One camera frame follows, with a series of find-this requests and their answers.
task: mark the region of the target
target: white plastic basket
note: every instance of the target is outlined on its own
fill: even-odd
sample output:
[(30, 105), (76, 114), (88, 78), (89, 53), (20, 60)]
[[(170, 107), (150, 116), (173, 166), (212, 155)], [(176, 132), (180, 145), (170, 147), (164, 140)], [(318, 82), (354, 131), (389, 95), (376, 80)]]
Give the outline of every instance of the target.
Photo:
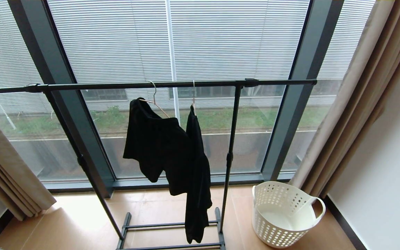
[[(302, 190), (282, 182), (264, 182), (252, 187), (252, 227), (265, 244), (286, 248), (313, 228), (325, 214), (325, 204)], [(312, 208), (321, 202), (322, 214), (316, 217)]]

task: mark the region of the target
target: brown curtain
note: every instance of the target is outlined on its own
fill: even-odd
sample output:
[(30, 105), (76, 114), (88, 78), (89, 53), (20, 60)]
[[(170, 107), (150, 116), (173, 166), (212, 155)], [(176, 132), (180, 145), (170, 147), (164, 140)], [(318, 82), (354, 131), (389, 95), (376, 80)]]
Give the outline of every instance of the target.
[(0, 199), (18, 220), (32, 217), (56, 202), (1, 130)]
[(377, 1), (335, 103), (290, 184), (326, 196), (400, 76), (400, 1)]

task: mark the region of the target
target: beige tile floor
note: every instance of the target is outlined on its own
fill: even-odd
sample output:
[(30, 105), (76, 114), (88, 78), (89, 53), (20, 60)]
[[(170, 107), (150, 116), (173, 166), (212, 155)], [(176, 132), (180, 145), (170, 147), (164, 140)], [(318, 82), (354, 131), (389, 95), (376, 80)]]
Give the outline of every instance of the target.
[[(211, 189), (214, 209), (221, 207), (223, 188)], [(13, 219), (0, 235), (4, 250), (114, 250), (118, 237), (94, 193), (59, 194), (57, 203), (38, 217), (23, 222)], [(171, 196), (168, 190), (116, 191), (108, 200), (121, 227), (127, 212), (132, 225), (184, 221), (186, 195)], [(232, 186), (228, 193), (224, 236), (227, 250), (271, 249), (251, 226), (251, 186)], [(217, 242), (214, 226), (205, 230), (202, 243)], [(127, 233), (125, 248), (187, 244), (184, 228), (137, 230)], [(327, 212), (322, 221), (289, 250), (354, 250), (335, 218)]]

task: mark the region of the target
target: black metal clothes rack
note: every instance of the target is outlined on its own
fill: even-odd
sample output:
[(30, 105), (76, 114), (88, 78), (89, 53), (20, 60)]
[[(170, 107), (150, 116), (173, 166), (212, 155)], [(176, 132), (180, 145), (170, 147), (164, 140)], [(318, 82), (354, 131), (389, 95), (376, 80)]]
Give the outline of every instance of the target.
[[(118, 228), (107, 204), (103, 199), (100, 190), (98, 190), (97, 185), (94, 185), (94, 180), (90, 174), (87, 174), (86, 170), (88, 169), (86, 160), (84, 155), (82, 155), (79, 149), (76, 147), (75, 142), (73, 141), (72, 136), (70, 136), (69, 128), (62, 116), (57, 103), (52, 96), (52, 91), (59, 90), (103, 90), (103, 89), (138, 89), (138, 88), (154, 88), (154, 85), (151, 83), (131, 83), (131, 84), (33, 84), (27, 85), (25, 87), (6, 87), (0, 88), (0, 93), (13, 93), (13, 92), (32, 92), (32, 93), (44, 93), (50, 102), (55, 115), (57, 116), (60, 124), (65, 131), (69, 142), (71, 143), (75, 154), (77, 155), (78, 163), (81, 168), (86, 172), (89, 181), (91, 182), (95, 193), (102, 204), (114, 230), (116, 231), (119, 240), (116, 250), (164, 250), (164, 249), (181, 249), (181, 248), (197, 248), (197, 247), (219, 247), (220, 250), (225, 250), (225, 240), (223, 235), (223, 223), (225, 216), (225, 208), (226, 208), (226, 198), (227, 191), (229, 187), (229, 176), (231, 172), (232, 159), (233, 159), (233, 148), (234, 148), (234, 138), (235, 138), (235, 129), (237, 124), (237, 115), (239, 109), (239, 101), (240, 94), (243, 87), (255, 87), (258, 85), (306, 85), (312, 84), (315, 85), (317, 80), (275, 80), (275, 81), (259, 81), (256, 79), (245, 79), (242, 81), (196, 81), (196, 87), (221, 87), (221, 86), (234, 86), (235, 87), (235, 95), (234, 95), (234, 107), (232, 112), (232, 124), (231, 124), (231, 135), (229, 140), (229, 150), (226, 156), (226, 175), (225, 175), (225, 183), (224, 183), (224, 194), (223, 194), (223, 202), (222, 209), (220, 213), (220, 209), (216, 207), (215, 215), (216, 220), (210, 220), (209, 225), (216, 225), (217, 232), (219, 237), (219, 242), (216, 243), (201, 243), (201, 244), (192, 244), (192, 245), (169, 245), (163, 247), (145, 247), (145, 248), (128, 248), (124, 249), (123, 245), (126, 239), (126, 234), (129, 229), (137, 229), (137, 228), (158, 228), (158, 227), (173, 227), (173, 226), (183, 226), (184, 223), (165, 223), (165, 224), (149, 224), (149, 225), (129, 225), (132, 215), (128, 212), (124, 219), (123, 226), (121, 230)], [(192, 82), (166, 82), (166, 83), (155, 83), (155, 87), (157, 88), (171, 88), (171, 87), (193, 87)]]

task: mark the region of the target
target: wire hanger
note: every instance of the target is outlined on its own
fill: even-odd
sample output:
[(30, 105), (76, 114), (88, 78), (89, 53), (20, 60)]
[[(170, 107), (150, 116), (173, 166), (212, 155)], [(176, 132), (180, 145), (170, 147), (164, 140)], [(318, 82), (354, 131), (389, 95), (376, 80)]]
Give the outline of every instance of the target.
[(144, 100), (144, 99), (140, 99), (140, 101), (145, 101), (145, 102), (147, 102), (147, 103), (152, 103), (152, 104), (154, 104), (155, 106), (157, 106), (158, 109), (160, 109), (160, 110), (163, 112), (163, 114), (166, 115), (167, 118), (170, 118), (169, 115), (168, 115), (162, 108), (160, 108), (160, 106), (157, 105), (157, 102), (155, 101), (155, 94), (157, 94), (157, 87), (155, 86), (154, 82), (153, 82), (153, 81), (148, 81), (148, 82), (150, 82), (152, 85), (154, 85), (154, 89), (155, 89), (155, 92), (154, 92), (154, 101), (152, 102), (152, 101), (148, 101), (148, 100)]
[(197, 116), (197, 112), (195, 111), (195, 80), (192, 80), (192, 85), (194, 87), (194, 90), (192, 92), (192, 107), (194, 109), (194, 115)]

